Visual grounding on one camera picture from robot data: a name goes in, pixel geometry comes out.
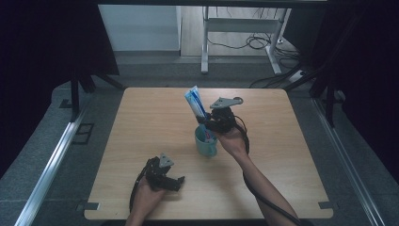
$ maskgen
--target white wall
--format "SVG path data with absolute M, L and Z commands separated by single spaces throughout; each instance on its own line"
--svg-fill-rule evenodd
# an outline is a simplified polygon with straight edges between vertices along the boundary
M 181 7 L 99 5 L 114 51 L 180 50 Z

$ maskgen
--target teal cup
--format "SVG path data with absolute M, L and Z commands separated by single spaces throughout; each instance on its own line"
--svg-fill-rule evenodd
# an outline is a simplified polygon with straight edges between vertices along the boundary
M 197 127 L 196 129 L 195 137 L 196 137 L 197 150 L 199 151 L 200 154 L 207 157 L 213 157 L 217 154 L 217 148 L 216 148 L 217 139 L 215 139 L 215 141 L 211 143 L 204 142 L 205 134 L 203 133 L 202 129 L 199 127 Z

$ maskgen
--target toothpaste tube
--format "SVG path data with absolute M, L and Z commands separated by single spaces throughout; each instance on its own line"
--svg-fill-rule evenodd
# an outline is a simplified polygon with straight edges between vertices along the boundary
M 200 94 L 197 86 L 187 91 L 184 97 L 185 100 L 187 100 L 188 104 L 191 106 L 191 109 L 193 110 L 196 117 L 202 117 L 206 120 L 209 120 L 207 119 L 205 109 L 203 108 L 202 102 L 200 100 Z M 212 133 L 212 131 L 206 129 L 204 124 L 199 124 L 199 128 L 202 129 L 203 133 L 205 134 L 204 142 L 209 143 L 215 141 L 215 135 Z

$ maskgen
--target hand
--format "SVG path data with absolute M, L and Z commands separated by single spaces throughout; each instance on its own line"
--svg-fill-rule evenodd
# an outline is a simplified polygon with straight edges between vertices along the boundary
M 241 132 L 237 128 L 232 128 L 229 133 L 215 133 L 223 148 L 234 158 L 247 155 L 246 144 Z
M 153 190 L 144 176 L 137 188 L 132 212 L 127 218 L 126 226 L 141 225 L 145 217 L 158 205 L 167 191 L 161 188 Z

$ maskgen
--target wooden table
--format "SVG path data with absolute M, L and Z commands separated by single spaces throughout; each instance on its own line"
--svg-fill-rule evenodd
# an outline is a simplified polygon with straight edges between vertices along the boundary
M 125 90 L 88 202 L 88 219 L 126 219 L 137 175 L 149 158 L 165 153 L 175 165 L 168 177 L 185 176 L 179 192 L 168 192 L 150 219 L 263 218 L 234 159 L 197 152 L 198 123 L 184 98 L 187 89 Z M 205 109 L 219 97 L 244 99 L 232 106 L 247 125 L 250 156 L 300 218 L 331 218 L 321 209 L 328 197 L 286 92 L 282 89 L 199 89 Z

